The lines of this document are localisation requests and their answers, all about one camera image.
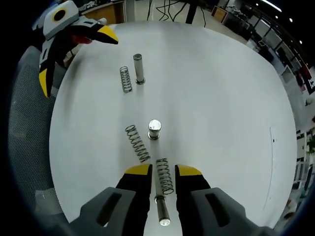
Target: coil spring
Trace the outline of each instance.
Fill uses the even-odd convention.
[[[140,162],[149,160],[151,157],[149,156],[147,149],[144,147],[144,144],[140,138],[136,126],[135,125],[128,126],[125,129],[125,131],[127,132],[129,140],[131,140],[132,147],[134,148],[134,151],[139,157]]]
[[[157,160],[157,175],[164,195],[174,192],[167,158]]]
[[[132,91],[132,85],[130,81],[130,75],[128,71],[128,67],[123,66],[119,69],[120,72],[120,78],[122,81],[123,91],[124,92],[130,92]]]

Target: white round table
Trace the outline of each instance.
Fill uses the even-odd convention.
[[[293,183],[296,135],[292,109],[275,69],[240,42],[209,29],[171,22],[112,26],[118,45],[93,42],[74,58],[60,87],[50,130],[50,164],[65,216],[115,187],[139,160],[125,128],[135,124],[153,157],[148,123],[162,123],[160,155],[199,169],[273,227]],[[143,56],[146,82],[135,83],[133,55]],[[119,68],[133,90],[123,93]],[[182,235],[175,193],[167,195],[171,225],[158,223],[151,193],[145,235]]]

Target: gray mesh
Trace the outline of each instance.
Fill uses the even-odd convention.
[[[45,98],[39,84],[40,51],[30,47],[21,58],[12,89],[8,124],[8,154],[16,180],[43,225],[67,222],[60,207],[50,171],[49,131],[53,107],[64,69],[53,93]]]

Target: metal pin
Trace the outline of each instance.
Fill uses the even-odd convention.
[[[142,55],[141,54],[133,55],[133,62],[134,62],[134,69],[136,70],[136,76],[137,76],[136,83],[139,85],[142,85],[146,81],[143,75]]]
[[[155,198],[157,204],[157,215],[159,224],[162,226],[168,226],[171,223],[169,214],[165,204],[165,197],[161,195],[156,195]]]
[[[161,130],[162,125],[157,119],[153,119],[149,122],[149,132],[148,137],[151,140],[156,140],[159,138],[159,131]]]

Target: cable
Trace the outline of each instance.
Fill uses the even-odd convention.
[[[172,19],[172,21],[175,21],[176,16],[181,13],[181,11],[184,9],[184,7],[187,5],[187,2],[184,3],[184,5],[182,6],[182,8],[179,10],[179,12],[176,13],[176,15],[174,16],[174,19]]]
[[[150,16],[150,11],[151,11],[151,4],[152,4],[153,0],[149,0],[149,9],[148,9],[148,16],[147,16],[147,21],[149,20],[149,16]]]
[[[156,7],[156,10],[157,10],[158,12],[160,12],[160,13],[163,14],[162,17],[159,19],[159,21],[160,21],[161,19],[163,19],[164,16],[166,16],[167,18],[164,19],[163,21],[166,21],[166,20],[168,20],[169,17],[171,17],[171,20],[174,22],[176,16],[177,16],[179,13],[181,13],[182,10],[184,9],[184,7],[187,5],[187,2],[184,3],[184,5],[182,6],[182,8],[179,10],[179,12],[176,13],[176,15],[174,16],[174,18],[171,16],[171,14],[170,14],[170,12],[169,12],[170,6],[176,4],[176,3],[180,2],[180,1],[181,1],[181,0],[176,1],[176,2],[173,2],[173,3],[170,3],[170,0],[169,0],[169,1],[168,1],[169,4],[168,4],[168,5],[165,5],[165,4],[166,4],[166,0],[164,0],[164,5],[163,5],[163,6],[158,6],[158,7]],[[167,15],[167,14],[165,13],[165,10],[166,10],[165,8],[166,8],[167,6],[168,6],[168,14],[169,14],[169,15]]]
[[[164,0],[164,5],[163,5],[163,6],[156,7],[156,10],[158,10],[160,13],[163,13],[163,15],[161,16],[161,18],[159,19],[159,21],[162,20],[165,15],[167,16],[167,18],[166,18],[164,21],[166,21],[166,20],[169,18],[168,15],[165,13],[165,12],[166,12],[166,6],[165,6],[165,4],[166,4],[166,0]],[[162,7],[164,7],[164,12],[161,12],[161,11],[159,10],[159,8],[162,8]]]
[[[203,27],[206,27],[206,18],[205,18],[205,13],[203,12],[202,7],[200,7],[201,11],[202,11],[202,15],[203,15],[203,21],[205,22]]]
[[[171,0],[168,0],[168,10],[167,10],[167,12],[168,12],[168,15],[169,15],[169,17],[171,18],[171,20],[173,21],[173,18],[172,18],[172,16],[171,16],[171,13],[169,12],[169,9],[171,8]]]
[[[164,5],[163,5],[163,6],[158,6],[158,7],[156,7],[156,10],[157,10],[158,12],[160,12],[160,13],[163,14],[163,16],[159,19],[159,21],[160,21],[161,19],[163,19],[164,16],[166,16],[167,18],[164,19],[163,21],[168,20],[169,16],[165,13],[165,12],[166,12],[166,9],[165,9],[165,8],[166,8],[167,6],[174,5],[174,4],[176,4],[176,3],[180,2],[180,1],[181,1],[181,0],[176,1],[176,2],[173,2],[173,3],[168,4],[168,5],[165,5],[165,4],[166,4],[166,0],[164,0]]]

